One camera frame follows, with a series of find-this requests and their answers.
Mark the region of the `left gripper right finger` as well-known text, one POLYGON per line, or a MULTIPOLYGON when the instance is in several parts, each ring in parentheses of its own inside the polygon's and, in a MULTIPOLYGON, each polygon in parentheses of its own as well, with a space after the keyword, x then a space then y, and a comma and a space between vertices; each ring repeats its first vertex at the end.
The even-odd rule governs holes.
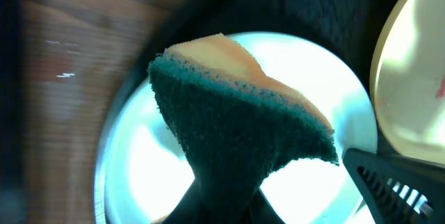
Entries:
POLYGON ((284 224, 261 189, 257 189, 250 201, 250 220, 251 224, 284 224))

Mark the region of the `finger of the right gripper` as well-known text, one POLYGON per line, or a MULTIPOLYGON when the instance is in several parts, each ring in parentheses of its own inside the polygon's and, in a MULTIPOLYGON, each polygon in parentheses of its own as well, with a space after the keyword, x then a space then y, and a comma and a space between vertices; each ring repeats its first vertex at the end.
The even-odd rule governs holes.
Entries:
POLYGON ((444 168, 438 163, 346 150, 343 164, 378 224, 444 224, 444 168))

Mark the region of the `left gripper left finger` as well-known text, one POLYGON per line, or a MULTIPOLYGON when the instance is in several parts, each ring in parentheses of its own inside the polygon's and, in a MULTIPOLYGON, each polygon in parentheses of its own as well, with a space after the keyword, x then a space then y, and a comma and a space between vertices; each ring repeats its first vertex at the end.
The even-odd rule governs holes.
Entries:
POLYGON ((204 221, 205 209, 202 206, 197 182, 194 180, 162 224, 204 224, 204 221))

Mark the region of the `light green plate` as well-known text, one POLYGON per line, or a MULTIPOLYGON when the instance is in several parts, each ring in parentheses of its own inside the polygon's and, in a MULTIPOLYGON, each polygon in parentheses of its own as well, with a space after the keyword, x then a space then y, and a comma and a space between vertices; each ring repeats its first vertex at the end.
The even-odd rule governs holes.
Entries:
MULTIPOLYGON (((342 157, 356 147, 378 148, 378 128, 369 96, 353 71, 325 48, 297 36, 236 33, 270 77, 299 90, 334 128, 342 157)), ((194 175, 167 129, 146 78, 132 92, 99 146, 95 172, 98 223, 155 223, 177 206, 194 175)), ((346 168, 301 159, 261 185, 284 223, 354 223, 362 195, 346 168)))

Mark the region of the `green yellow sponge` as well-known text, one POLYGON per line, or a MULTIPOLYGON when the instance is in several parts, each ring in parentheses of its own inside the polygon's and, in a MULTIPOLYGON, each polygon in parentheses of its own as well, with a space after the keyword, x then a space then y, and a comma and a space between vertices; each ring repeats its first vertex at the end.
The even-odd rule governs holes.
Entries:
POLYGON ((327 118, 226 35, 168 47, 147 72, 192 168, 204 223, 251 223, 253 195, 290 161, 339 162, 327 118))

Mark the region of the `yellow plate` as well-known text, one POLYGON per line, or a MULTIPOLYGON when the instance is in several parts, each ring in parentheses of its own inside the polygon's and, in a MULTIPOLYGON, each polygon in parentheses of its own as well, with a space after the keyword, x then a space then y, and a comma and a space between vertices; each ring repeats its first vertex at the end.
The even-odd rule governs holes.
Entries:
POLYGON ((398 0, 378 38, 370 93, 403 156, 444 165, 444 0, 398 0))

